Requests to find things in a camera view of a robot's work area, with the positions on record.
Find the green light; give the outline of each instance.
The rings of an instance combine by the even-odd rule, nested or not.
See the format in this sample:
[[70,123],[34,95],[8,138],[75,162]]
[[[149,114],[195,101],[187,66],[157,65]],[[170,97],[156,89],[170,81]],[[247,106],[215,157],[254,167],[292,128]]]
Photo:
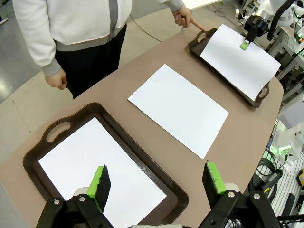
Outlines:
[[290,149],[290,148],[291,148],[291,145],[288,145],[288,146],[280,147],[279,150],[284,151],[284,150],[287,150],[287,149]]

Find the gray stripe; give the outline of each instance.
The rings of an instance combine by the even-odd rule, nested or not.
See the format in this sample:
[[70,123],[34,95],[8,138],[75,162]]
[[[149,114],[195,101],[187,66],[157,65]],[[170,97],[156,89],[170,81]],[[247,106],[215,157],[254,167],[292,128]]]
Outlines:
[[[114,37],[124,28],[125,24],[126,23],[124,23],[121,27],[114,30]],[[58,51],[78,51],[78,50],[82,50],[82,49],[92,48],[92,47],[106,44],[109,40],[109,36],[110,35],[107,35],[106,37],[101,37],[98,39],[85,41],[85,42],[81,42],[81,43],[77,43],[77,44],[63,44],[63,43],[60,43],[55,40],[56,49]]]
[[118,3],[117,0],[109,0],[109,8],[110,8],[110,35],[109,40],[110,41],[114,37],[115,33],[115,27],[118,20]]

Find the human hand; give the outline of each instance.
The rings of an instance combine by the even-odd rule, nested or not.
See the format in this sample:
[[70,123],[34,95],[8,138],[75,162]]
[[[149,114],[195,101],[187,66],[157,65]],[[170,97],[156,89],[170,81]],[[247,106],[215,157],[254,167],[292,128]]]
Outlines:
[[45,76],[45,79],[51,87],[57,87],[61,90],[63,90],[67,85],[66,73],[62,68],[52,76]]
[[190,23],[199,28],[202,31],[205,31],[193,18],[190,10],[186,6],[182,6],[179,10],[173,12],[175,18],[175,24],[188,28]]

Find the brown table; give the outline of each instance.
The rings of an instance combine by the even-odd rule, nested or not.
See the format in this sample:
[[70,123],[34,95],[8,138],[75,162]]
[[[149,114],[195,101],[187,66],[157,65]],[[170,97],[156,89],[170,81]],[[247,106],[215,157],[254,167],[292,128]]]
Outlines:
[[[206,29],[212,28],[209,22],[202,25]],[[283,88],[273,78],[269,84],[270,93],[260,108],[248,106],[186,50],[187,43],[197,33],[198,30],[191,27],[112,73],[43,124],[0,167],[0,182],[32,227],[36,226],[45,201],[23,169],[23,156],[38,143],[52,122],[74,114],[91,102],[101,103],[152,159],[186,191],[190,199],[189,205],[175,223],[195,228],[210,210],[201,181],[206,160],[216,163],[224,182],[235,183],[244,191],[271,134]],[[163,64],[180,73],[229,112],[204,160],[127,100]]]

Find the white hoodie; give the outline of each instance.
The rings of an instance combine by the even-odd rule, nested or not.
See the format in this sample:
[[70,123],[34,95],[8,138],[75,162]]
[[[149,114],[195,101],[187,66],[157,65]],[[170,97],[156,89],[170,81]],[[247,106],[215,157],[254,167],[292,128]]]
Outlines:
[[[172,11],[182,0],[159,0]],[[28,50],[46,76],[59,71],[55,51],[74,51],[110,41],[125,25],[132,0],[13,0]]]

